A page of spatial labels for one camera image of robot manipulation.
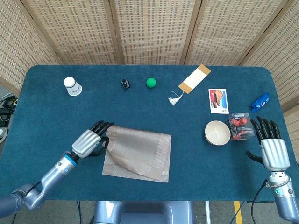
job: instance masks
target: yellow floor line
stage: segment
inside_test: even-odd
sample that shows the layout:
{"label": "yellow floor line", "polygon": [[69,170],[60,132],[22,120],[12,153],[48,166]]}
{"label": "yellow floor line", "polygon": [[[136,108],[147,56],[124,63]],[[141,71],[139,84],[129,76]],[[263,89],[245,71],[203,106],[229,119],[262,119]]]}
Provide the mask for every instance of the yellow floor line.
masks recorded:
{"label": "yellow floor line", "polygon": [[[235,207],[235,213],[236,213],[240,208],[240,202],[234,202],[234,207]],[[235,220],[236,220],[237,224],[243,224],[241,210],[239,211]]]}

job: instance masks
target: blue packet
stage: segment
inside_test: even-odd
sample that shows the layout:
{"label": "blue packet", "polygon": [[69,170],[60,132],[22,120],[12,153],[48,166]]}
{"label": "blue packet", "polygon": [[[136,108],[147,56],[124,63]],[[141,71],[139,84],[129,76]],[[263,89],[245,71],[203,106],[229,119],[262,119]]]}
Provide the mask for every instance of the blue packet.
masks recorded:
{"label": "blue packet", "polygon": [[257,112],[268,102],[269,102],[269,93],[265,93],[251,104],[251,111]]}

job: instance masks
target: robotic arm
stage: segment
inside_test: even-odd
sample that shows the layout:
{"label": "robotic arm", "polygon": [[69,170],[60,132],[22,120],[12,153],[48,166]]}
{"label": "robotic arm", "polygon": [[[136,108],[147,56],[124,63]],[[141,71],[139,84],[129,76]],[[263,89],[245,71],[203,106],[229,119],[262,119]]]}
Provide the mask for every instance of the robotic arm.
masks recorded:
{"label": "robotic arm", "polygon": [[285,141],[281,139],[278,126],[257,116],[260,126],[251,120],[262,150],[262,157],[246,151],[247,156],[271,172],[266,186],[273,190],[278,214],[282,219],[299,224],[299,209],[292,180],[285,171],[290,167],[290,160]]}
{"label": "robotic arm", "polygon": [[[25,204],[29,210],[39,208],[46,200],[49,193],[58,185],[62,179],[73,170],[79,159],[88,156],[101,155],[109,144],[109,138],[102,134],[114,123],[104,121],[97,122],[90,130],[86,130],[72,145],[72,152],[65,153],[54,167],[42,177],[42,191],[36,185],[25,184],[10,195],[0,198],[0,218],[10,216],[21,209]],[[93,151],[100,142],[105,142],[100,151]]]}

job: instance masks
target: blue felt tabletop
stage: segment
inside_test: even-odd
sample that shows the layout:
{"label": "blue felt tabletop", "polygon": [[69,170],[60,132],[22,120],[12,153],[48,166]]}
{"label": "blue felt tabletop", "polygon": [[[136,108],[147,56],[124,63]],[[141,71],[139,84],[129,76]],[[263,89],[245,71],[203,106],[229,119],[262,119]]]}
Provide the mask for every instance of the blue felt tabletop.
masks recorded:
{"label": "blue felt tabletop", "polygon": [[[0,196],[26,183],[36,183],[72,143],[98,120],[171,134],[169,183],[102,175],[104,155],[79,161],[49,195],[66,200],[252,200],[270,172],[250,160],[246,150],[261,156],[257,138],[209,144],[204,129],[226,114],[211,114],[209,88],[227,89],[230,113],[249,112],[276,121],[288,148],[291,176],[299,190],[299,173],[270,72],[260,67],[208,66],[212,71],[189,95],[172,106],[171,91],[197,66],[163,65],[38,65],[25,78],[15,116],[0,159]],[[63,80],[82,85],[71,97]],[[157,85],[146,87],[154,77]],[[131,83],[127,91],[121,86]],[[253,113],[251,103],[268,92],[270,102]],[[264,189],[258,200],[273,201]]]}

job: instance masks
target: beige cloth napkin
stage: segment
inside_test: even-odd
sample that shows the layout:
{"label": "beige cloth napkin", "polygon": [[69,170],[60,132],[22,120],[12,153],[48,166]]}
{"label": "beige cloth napkin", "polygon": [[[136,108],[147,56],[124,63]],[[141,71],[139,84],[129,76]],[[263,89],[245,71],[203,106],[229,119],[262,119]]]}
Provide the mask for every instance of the beige cloth napkin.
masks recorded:
{"label": "beige cloth napkin", "polygon": [[171,135],[111,126],[103,175],[168,182]]}

